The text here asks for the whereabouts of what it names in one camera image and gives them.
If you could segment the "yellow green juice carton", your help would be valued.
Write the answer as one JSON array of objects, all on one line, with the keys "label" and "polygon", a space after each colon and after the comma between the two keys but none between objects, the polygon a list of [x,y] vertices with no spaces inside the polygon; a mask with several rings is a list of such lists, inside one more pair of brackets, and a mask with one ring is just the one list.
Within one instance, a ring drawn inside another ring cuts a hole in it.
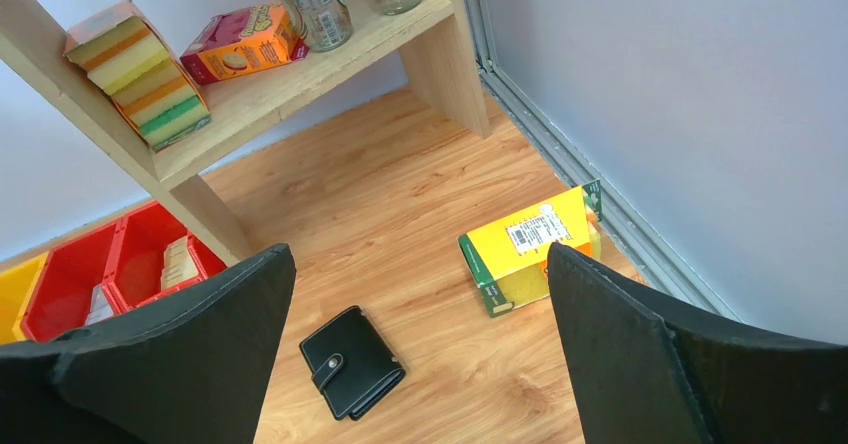
[{"label": "yellow green juice carton", "polygon": [[548,252],[563,244],[602,257],[602,188],[576,186],[458,237],[491,318],[549,296]]}]

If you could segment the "middle red plastic bin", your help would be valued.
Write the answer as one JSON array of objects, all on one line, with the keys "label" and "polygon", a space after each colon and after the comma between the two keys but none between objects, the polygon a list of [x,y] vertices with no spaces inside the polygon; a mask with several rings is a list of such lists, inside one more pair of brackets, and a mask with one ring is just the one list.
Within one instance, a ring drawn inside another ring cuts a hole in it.
[{"label": "middle red plastic bin", "polygon": [[27,339],[48,342],[84,325],[117,228],[115,222],[101,226],[48,253],[21,323]]}]

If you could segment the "black leather card holder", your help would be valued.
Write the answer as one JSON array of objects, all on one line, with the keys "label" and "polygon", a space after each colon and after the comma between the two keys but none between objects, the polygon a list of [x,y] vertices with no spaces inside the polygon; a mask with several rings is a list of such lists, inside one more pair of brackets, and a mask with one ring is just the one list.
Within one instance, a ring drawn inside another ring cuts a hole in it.
[{"label": "black leather card holder", "polygon": [[310,334],[299,349],[313,385],[336,420],[359,420],[406,376],[398,357],[357,305]]}]

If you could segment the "clear glass bottle left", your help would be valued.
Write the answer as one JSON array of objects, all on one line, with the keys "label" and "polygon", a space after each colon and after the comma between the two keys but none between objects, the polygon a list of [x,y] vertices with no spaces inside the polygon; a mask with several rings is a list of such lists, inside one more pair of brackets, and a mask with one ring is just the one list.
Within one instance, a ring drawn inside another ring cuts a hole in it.
[{"label": "clear glass bottle left", "polygon": [[350,12],[343,0],[281,0],[294,29],[313,52],[327,52],[353,35]]}]

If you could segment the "white cards in bin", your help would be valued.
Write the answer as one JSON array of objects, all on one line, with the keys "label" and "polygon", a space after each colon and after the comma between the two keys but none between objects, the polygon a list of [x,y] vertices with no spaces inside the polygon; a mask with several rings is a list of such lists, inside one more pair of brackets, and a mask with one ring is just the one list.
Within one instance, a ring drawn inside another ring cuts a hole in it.
[{"label": "white cards in bin", "polygon": [[115,315],[115,311],[110,304],[103,286],[98,284],[92,288],[89,311],[86,315],[84,325],[88,326],[95,324]]}]

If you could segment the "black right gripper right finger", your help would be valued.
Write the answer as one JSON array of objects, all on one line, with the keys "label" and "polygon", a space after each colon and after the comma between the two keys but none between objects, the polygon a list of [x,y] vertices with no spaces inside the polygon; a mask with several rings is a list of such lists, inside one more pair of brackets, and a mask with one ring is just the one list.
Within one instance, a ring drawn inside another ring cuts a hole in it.
[{"label": "black right gripper right finger", "polygon": [[847,349],[704,311],[561,245],[550,300],[589,443],[843,443]]}]

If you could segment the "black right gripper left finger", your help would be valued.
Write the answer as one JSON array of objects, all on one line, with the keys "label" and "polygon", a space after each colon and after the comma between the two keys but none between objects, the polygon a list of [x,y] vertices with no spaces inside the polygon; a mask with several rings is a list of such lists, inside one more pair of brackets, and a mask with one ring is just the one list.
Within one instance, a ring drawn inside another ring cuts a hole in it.
[{"label": "black right gripper left finger", "polygon": [[5,443],[250,443],[296,277],[275,244],[168,297],[1,349]]}]

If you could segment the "beige cards stack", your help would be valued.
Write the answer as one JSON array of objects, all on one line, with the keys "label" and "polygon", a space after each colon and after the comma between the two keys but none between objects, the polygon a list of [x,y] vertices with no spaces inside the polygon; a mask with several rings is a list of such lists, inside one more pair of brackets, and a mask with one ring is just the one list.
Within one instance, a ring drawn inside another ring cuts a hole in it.
[{"label": "beige cards stack", "polygon": [[160,289],[166,291],[197,276],[198,269],[189,252],[188,237],[171,242],[163,254]]}]

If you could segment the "red orange cookie box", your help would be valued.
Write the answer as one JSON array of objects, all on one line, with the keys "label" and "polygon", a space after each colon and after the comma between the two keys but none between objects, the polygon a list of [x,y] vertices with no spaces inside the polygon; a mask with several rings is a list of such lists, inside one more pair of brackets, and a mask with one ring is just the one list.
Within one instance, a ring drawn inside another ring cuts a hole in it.
[{"label": "red orange cookie box", "polygon": [[208,85],[299,61],[309,47],[279,1],[214,16],[180,56],[194,81]]}]

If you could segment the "right red plastic bin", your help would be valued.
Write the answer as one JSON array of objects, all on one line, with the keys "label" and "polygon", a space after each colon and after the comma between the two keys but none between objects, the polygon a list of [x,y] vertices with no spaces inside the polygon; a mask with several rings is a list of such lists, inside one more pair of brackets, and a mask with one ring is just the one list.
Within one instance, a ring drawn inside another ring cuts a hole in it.
[{"label": "right red plastic bin", "polygon": [[[167,289],[162,287],[168,246],[179,243],[195,272]],[[103,288],[119,313],[162,299],[226,269],[226,264],[203,242],[156,202],[140,207],[118,221],[109,251]]]}]

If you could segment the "yellow plastic bin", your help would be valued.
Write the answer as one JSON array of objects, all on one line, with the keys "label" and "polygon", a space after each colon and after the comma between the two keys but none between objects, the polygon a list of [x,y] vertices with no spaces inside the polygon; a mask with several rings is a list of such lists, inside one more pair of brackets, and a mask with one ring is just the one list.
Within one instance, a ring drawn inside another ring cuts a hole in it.
[{"label": "yellow plastic bin", "polygon": [[49,254],[1,272],[1,344],[26,340],[22,321]]}]

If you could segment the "aluminium frame rail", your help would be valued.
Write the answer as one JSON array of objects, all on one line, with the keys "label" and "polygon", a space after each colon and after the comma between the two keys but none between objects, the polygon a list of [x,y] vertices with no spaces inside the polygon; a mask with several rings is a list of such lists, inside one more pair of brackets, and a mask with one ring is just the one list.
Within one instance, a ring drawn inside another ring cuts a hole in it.
[{"label": "aluminium frame rail", "polygon": [[603,193],[601,228],[617,250],[653,288],[740,322],[742,318],[672,249],[500,67],[486,0],[465,0],[465,5],[484,88],[563,183],[599,182]]}]

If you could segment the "stacked colourful sponges pack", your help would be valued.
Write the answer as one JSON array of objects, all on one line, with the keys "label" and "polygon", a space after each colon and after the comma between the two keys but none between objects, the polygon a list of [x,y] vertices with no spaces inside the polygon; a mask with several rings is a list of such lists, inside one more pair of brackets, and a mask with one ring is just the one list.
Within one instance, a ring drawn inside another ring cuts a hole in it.
[{"label": "stacked colourful sponges pack", "polygon": [[150,149],[160,151],[211,122],[197,85],[131,0],[84,19],[65,37],[64,57]]}]

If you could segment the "wooden shelf unit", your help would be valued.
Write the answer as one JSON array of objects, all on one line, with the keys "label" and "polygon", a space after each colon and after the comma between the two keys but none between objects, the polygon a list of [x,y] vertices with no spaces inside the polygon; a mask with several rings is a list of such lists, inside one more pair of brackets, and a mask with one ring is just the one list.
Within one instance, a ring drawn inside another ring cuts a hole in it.
[{"label": "wooden shelf unit", "polygon": [[201,172],[392,51],[416,95],[475,134],[491,132],[464,0],[423,0],[385,16],[347,0],[344,45],[271,71],[212,85],[213,120],[155,152],[105,95],[60,54],[64,32],[37,0],[1,0],[1,57],[226,264],[252,254],[238,219]]}]

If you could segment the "red plastic bin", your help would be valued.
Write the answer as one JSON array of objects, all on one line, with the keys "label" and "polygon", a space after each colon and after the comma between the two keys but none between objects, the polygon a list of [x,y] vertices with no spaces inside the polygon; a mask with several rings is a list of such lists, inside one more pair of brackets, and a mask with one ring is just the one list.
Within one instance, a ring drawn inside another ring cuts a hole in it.
[{"label": "red plastic bin", "polygon": [[[162,287],[168,246],[179,243],[195,272],[167,289]],[[156,202],[140,207],[118,221],[109,251],[103,288],[119,313],[162,299],[226,269],[226,264],[203,242]]]},{"label": "red plastic bin", "polygon": [[48,342],[84,325],[117,228],[115,222],[101,226],[48,253],[21,323],[27,339]]}]

